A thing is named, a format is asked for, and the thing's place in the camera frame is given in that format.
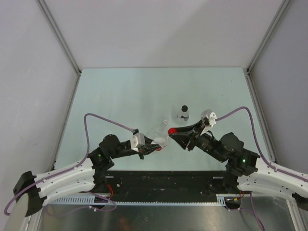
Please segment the large clear unlabeled bottle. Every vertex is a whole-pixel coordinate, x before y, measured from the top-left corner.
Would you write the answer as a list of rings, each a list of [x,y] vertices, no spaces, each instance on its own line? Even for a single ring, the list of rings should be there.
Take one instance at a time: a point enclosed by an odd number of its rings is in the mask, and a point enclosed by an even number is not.
[[[163,120],[159,123],[156,123],[154,126],[150,128],[149,137],[151,139],[158,137],[167,137],[168,136],[167,127],[168,125],[166,126],[165,124],[163,124]]]

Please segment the clear red-label bottle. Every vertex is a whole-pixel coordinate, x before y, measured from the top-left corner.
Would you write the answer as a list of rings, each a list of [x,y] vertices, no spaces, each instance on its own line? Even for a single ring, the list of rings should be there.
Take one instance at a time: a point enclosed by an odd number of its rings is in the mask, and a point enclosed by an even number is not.
[[[157,144],[159,147],[156,149],[156,151],[161,151],[168,145],[168,137],[154,138],[152,144]]]

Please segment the black bottle cap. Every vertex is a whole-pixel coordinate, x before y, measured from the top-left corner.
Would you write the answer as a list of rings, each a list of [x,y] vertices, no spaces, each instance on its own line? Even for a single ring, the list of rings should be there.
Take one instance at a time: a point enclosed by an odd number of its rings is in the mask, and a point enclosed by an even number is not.
[[[186,105],[183,105],[183,106],[181,107],[181,111],[182,111],[182,112],[187,112],[187,111],[188,111],[188,107],[187,107]]]

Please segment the red bottle cap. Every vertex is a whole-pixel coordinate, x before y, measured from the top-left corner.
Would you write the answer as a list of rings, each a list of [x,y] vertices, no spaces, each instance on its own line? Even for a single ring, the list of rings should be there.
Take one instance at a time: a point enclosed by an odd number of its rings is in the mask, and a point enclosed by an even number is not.
[[[174,133],[177,133],[177,129],[176,128],[170,128],[168,130],[168,135],[171,135],[171,134],[174,134]]]

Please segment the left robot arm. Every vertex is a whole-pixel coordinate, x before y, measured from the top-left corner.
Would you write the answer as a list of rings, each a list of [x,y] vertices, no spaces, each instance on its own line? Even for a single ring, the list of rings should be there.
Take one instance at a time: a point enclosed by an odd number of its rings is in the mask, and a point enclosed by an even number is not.
[[[23,173],[13,189],[16,201],[24,194],[28,195],[28,217],[59,198],[78,192],[102,192],[107,184],[106,171],[114,166],[113,159],[131,155],[143,159],[162,149],[159,141],[147,138],[142,133],[136,133],[124,142],[116,135],[107,135],[84,160],[46,173]]]

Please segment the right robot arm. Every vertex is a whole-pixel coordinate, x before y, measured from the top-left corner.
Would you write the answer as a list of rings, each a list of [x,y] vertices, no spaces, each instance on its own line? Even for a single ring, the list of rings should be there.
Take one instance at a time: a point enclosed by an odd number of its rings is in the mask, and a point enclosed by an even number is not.
[[[261,156],[244,148],[232,132],[216,140],[210,132],[213,123],[200,120],[196,124],[170,128],[168,135],[184,150],[195,147],[221,163],[226,163],[222,188],[227,193],[250,191],[293,200],[303,210],[308,209],[308,176],[267,163]]]

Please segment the small clear blue-label bottle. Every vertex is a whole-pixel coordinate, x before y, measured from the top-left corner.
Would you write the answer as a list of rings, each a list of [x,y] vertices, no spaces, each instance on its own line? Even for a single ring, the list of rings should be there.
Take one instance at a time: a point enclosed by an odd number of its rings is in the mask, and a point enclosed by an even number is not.
[[[180,121],[180,122],[186,122],[189,120],[189,110],[187,112],[182,112],[181,111],[181,108],[177,111],[177,120]]]

